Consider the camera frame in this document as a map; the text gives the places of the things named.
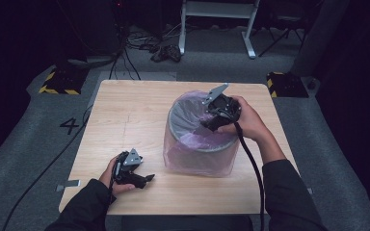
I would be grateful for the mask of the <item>dark bundle on floor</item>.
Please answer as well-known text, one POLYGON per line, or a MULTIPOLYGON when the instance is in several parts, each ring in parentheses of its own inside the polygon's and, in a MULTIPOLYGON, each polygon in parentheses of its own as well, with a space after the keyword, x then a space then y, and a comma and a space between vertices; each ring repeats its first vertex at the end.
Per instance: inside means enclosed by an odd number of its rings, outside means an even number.
POLYGON ((151 60, 160 63, 165 60, 171 60, 173 62, 179 63, 181 61, 180 49, 177 45, 167 45, 161 47, 152 57, 151 60))

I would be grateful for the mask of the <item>person's right hand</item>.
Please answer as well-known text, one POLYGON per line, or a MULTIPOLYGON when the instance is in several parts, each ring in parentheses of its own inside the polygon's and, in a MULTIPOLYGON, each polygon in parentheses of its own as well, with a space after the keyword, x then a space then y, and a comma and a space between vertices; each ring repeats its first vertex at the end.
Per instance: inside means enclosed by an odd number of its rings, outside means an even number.
POLYGON ((242 129, 245 138, 252 139, 258 144, 268 142, 272 138, 272 134, 266 127, 257 111, 242 97, 233 95, 241 107, 241 114, 237 123, 242 129))

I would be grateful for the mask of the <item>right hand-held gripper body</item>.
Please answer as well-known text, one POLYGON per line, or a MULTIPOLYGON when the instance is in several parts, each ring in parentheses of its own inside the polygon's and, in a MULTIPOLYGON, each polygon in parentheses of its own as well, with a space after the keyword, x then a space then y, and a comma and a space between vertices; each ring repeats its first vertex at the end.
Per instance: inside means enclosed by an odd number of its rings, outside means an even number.
POLYGON ((213 88, 202 100, 202 104, 207 107, 206 112, 212 117, 212 121, 221 120, 226 124, 236 122, 241 113, 240 104, 230 96, 224 95, 228 88, 228 83, 213 88))

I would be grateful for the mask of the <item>grey tape piece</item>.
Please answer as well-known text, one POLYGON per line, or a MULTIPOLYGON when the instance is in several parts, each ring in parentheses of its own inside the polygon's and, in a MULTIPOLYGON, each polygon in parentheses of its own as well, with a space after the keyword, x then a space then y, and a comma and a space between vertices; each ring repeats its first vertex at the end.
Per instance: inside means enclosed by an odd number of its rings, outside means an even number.
POLYGON ((80 186, 80 180, 68 180, 64 182, 63 184, 57 185, 56 192, 62 192, 65 188, 79 187, 79 186, 80 186))

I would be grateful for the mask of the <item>grey curtain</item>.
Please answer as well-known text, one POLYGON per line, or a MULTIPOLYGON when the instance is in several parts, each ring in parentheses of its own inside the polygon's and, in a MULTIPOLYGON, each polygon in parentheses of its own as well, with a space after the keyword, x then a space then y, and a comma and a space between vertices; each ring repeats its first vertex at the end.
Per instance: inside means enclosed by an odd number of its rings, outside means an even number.
POLYGON ((311 76, 341 22, 350 0, 324 0, 304 45, 290 72, 299 77, 311 76))

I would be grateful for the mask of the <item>black equipment stand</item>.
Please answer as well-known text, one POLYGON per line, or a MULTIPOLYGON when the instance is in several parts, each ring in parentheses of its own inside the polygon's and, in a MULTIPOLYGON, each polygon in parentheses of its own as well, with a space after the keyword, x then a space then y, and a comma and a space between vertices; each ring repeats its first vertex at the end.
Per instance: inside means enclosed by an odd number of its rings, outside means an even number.
POLYGON ((98 68, 115 64, 123 52, 128 35, 123 0, 55 0, 87 56, 100 61, 72 61, 79 68, 98 68))

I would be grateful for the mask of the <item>black tripod stand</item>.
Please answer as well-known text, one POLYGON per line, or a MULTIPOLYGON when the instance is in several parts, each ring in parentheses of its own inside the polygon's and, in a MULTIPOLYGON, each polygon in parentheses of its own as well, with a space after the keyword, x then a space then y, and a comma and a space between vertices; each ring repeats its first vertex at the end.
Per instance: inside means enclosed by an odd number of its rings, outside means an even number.
POLYGON ((279 29, 282 31, 282 34, 274 39, 273 42, 259 54, 259 57, 262 57, 282 39, 287 39, 291 32, 295 33, 301 43, 300 47, 303 47, 306 34, 302 36, 299 35, 299 30, 305 30, 305 19, 303 16, 272 13, 270 20, 272 22, 270 28, 279 29))

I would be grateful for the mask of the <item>black yellow striped base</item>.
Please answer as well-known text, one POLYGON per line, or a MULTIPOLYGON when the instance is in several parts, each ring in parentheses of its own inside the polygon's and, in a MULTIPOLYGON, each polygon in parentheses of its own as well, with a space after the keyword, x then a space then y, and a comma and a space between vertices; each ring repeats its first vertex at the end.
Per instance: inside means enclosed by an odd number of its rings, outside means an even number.
POLYGON ((272 97, 308 98, 302 79, 290 72, 270 72, 266 76, 266 81, 272 97))
POLYGON ((88 73, 87 69, 65 71, 54 67, 44 80, 39 93, 78 95, 82 92, 88 73))

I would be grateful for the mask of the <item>white desk frame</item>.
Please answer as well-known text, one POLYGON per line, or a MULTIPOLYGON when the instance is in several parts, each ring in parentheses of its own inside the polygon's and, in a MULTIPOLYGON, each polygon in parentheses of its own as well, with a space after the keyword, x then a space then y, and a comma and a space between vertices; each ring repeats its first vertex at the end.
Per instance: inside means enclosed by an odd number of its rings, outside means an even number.
POLYGON ((186 19, 188 16, 221 17, 247 19, 248 26, 246 31, 242 31, 242 39, 245 43, 248 56, 256 58, 255 51, 251 44, 251 30, 256 18, 261 0, 253 0, 252 3, 219 3, 219 2, 199 2, 195 0, 182 0, 181 7, 181 29, 178 47, 180 54, 185 53, 186 42, 186 19))

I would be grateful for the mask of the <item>person's left hand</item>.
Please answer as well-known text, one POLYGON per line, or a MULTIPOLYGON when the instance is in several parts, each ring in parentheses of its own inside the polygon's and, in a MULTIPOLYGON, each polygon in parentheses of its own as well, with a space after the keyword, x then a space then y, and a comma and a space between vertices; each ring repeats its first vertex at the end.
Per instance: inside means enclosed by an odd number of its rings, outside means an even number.
POLYGON ((100 182, 102 182, 108 189, 112 189, 113 196, 117 196, 120 193, 126 193, 135 189, 135 186, 132 184, 119 185, 117 183, 114 183, 113 185, 110 185, 110 183, 112 182, 113 167, 116 163, 116 159, 117 158, 114 157, 110 160, 108 166, 99 177, 100 182))

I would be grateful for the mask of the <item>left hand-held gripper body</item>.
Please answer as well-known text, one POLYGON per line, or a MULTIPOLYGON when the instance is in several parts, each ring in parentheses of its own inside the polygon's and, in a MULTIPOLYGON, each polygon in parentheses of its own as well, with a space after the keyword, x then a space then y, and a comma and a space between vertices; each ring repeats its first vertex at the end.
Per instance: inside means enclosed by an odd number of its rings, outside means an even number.
POLYGON ((121 152, 114 165, 114 180, 121 185, 142 181, 142 176, 134 173, 141 163, 142 157, 135 149, 121 152))

